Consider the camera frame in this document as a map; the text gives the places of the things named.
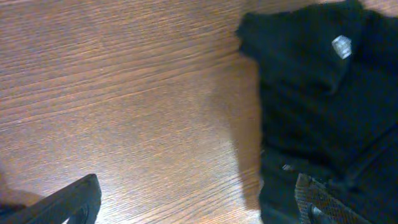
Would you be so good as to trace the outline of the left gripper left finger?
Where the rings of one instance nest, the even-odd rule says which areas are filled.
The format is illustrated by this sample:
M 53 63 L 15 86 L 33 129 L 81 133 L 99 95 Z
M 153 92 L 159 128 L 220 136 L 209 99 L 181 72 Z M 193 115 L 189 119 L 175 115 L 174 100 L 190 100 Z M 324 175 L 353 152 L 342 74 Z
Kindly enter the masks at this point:
M 95 224 L 101 206 L 96 174 L 88 174 L 41 201 L 1 205 L 1 224 Z

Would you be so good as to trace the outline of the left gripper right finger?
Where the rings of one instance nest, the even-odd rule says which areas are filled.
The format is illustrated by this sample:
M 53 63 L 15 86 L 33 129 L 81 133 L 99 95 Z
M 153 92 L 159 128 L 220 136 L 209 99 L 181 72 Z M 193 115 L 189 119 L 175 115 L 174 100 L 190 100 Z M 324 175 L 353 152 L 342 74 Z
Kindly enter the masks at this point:
M 323 184 L 305 174 L 298 175 L 295 200 L 301 224 L 371 224 L 334 198 Z

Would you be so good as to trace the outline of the black t-shirt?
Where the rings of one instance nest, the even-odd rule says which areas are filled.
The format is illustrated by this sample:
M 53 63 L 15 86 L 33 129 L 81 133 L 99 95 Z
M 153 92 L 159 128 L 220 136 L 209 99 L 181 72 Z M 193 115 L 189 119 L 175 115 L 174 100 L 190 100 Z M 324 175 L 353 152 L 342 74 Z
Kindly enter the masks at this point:
M 263 223 L 298 223 L 299 174 L 372 223 L 397 222 L 397 18 L 359 1 L 247 13 L 259 66 Z

